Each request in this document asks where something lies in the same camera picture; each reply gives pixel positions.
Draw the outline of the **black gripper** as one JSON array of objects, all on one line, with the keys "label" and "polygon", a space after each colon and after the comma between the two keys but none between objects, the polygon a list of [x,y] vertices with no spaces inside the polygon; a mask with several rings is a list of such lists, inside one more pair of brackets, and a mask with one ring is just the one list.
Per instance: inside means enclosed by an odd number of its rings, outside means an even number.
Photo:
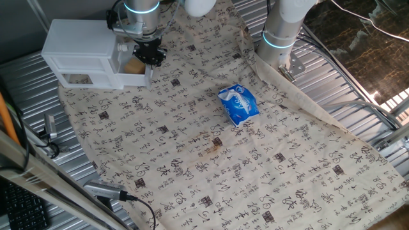
[{"label": "black gripper", "polygon": [[162,38],[156,38],[153,40],[135,40],[136,46],[132,55],[139,61],[150,66],[161,66],[162,62],[166,59],[167,49],[160,48]]}]

